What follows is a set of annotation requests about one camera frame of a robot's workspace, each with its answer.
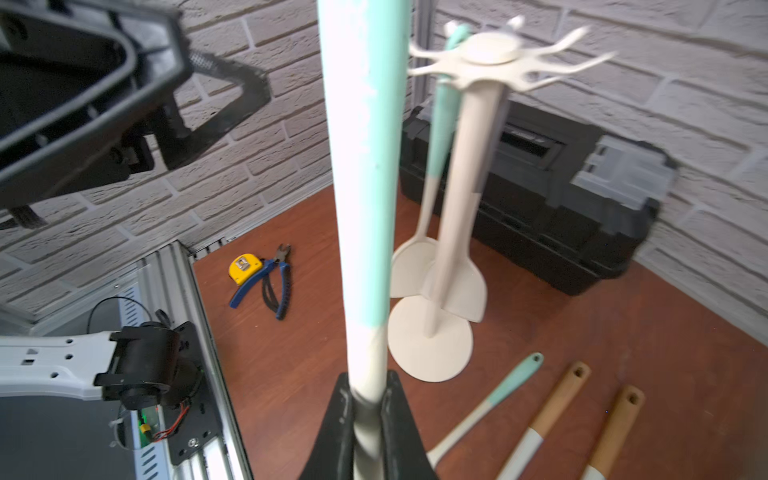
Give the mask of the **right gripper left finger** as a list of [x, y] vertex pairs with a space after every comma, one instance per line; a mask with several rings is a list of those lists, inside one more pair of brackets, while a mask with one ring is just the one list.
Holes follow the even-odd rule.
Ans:
[[348, 374], [336, 381], [300, 480], [350, 480], [354, 466], [354, 398]]

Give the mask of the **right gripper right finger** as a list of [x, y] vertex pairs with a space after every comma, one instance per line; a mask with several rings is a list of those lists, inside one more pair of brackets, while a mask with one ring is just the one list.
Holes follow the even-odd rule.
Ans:
[[402, 382], [394, 370], [387, 372], [380, 419], [384, 478], [437, 480], [438, 475], [427, 458]]

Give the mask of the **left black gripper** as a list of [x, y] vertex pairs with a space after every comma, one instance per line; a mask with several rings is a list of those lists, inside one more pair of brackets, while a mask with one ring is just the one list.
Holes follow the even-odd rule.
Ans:
[[[156, 1], [3, 2], [2, 206], [151, 171], [148, 132], [166, 169], [181, 169], [270, 103], [265, 70], [188, 53], [179, 10]], [[191, 66], [229, 88], [188, 126], [171, 94]]]

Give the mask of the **cream spatula wooden handle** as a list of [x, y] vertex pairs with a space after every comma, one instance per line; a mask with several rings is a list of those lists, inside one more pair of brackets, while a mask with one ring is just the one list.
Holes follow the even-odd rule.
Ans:
[[553, 426], [580, 392], [592, 373], [584, 362], [574, 362], [550, 392], [514, 451], [497, 475], [498, 480], [519, 479]]

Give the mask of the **cream utensil rack stand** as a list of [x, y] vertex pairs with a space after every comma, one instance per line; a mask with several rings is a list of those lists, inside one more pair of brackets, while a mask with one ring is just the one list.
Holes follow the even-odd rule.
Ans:
[[473, 350], [471, 325], [482, 321], [487, 286], [469, 257], [469, 244], [485, 183], [509, 111], [513, 92], [555, 83], [611, 58], [604, 53], [578, 64], [552, 60], [589, 32], [582, 26], [545, 47], [526, 48], [518, 31], [523, 16], [493, 31], [471, 35], [453, 49], [409, 46], [427, 65], [411, 76], [447, 76], [461, 93], [452, 145], [427, 231], [438, 242], [421, 292], [397, 299], [388, 323], [389, 351], [408, 375], [444, 382], [468, 365]]

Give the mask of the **cream spatula green handle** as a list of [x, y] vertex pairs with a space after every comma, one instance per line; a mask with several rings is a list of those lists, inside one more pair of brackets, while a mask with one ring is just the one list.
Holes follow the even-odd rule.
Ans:
[[434, 470], [440, 460], [491, 410], [525, 384], [541, 367], [544, 355], [534, 352], [524, 358], [461, 422], [459, 422], [435, 447], [427, 452]]
[[436, 257], [438, 242], [430, 238], [427, 231], [461, 104], [461, 93], [448, 81], [447, 76], [438, 79], [433, 99], [426, 176], [417, 227], [414, 235], [401, 244], [392, 257], [390, 297], [393, 299], [418, 295], [429, 266]]

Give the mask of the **cream spoon green handle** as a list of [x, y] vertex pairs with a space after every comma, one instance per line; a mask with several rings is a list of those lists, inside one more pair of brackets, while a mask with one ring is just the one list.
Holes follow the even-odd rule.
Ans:
[[411, 4], [320, 1], [317, 8], [354, 404], [352, 472], [356, 479], [381, 479]]

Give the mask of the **cream slotted turner wooden handle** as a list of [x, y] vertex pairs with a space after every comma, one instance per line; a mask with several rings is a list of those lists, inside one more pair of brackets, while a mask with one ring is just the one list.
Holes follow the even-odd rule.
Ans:
[[625, 385], [617, 396], [581, 480], [607, 479], [644, 405], [645, 394]]

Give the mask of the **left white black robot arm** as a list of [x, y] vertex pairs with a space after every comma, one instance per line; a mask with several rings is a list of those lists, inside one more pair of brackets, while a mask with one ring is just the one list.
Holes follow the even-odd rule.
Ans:
[[[149, 171], [153, 136], [183, 168], [264, 108], [264, 70], [195, 50], [177, 10], [141, 1], [1, 5], [1, 206], [43, 226], [40, 201]], [[159, 318], [119, 331], [5, 336], [1, 393], [174, 405], [197, 381]]]

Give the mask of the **yellow tape measure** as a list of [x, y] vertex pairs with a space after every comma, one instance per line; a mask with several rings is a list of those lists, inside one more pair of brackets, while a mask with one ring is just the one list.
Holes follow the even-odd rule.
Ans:
[[243, 285], [249, 278], [263, 268], [263, 262], [257, 256], [246, 253], [233, 260], [228, 268], [228, 274], [236, 285]]

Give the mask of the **black plastic toolbox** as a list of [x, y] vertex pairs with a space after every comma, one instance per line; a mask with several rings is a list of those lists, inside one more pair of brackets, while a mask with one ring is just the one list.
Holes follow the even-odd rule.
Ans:
[[677, 175], [648, 142], [513, 102], [473, 236], [577, 296], [626, 272]]

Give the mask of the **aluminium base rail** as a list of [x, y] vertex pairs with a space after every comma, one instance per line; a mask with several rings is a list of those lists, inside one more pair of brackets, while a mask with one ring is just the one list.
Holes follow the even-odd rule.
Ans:
[[116, 401], [159, 426], [133, 448], [141, 479], [249, 479], [247, 454], [194, 278], [174, 242], [137, 267], [134, 323], [1, 341], [1, 394]]

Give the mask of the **blue handled pliers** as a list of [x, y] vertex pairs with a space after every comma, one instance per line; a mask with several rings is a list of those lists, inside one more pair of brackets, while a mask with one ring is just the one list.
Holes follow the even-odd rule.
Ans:
[[[237, 290], [229, 301], [229, 307], [236, 309], [248, 292], [257, 284], [260, 284], [264, 304], [275, 314], [277, 320], [282, 321], [287, 314], [291, 297], [291, 265], [288, 262], [290, 252], [290, 244], [281, 244], [277, 248], [273, 258], [261, 259], [258, 257], [263, 262], [263, 268], [249, 278], [243, 285], [237, 285]], [[270, 279], [270, 275], [273, 271], [278, 271], [280, 274], [280, 297], [277, 296]]]

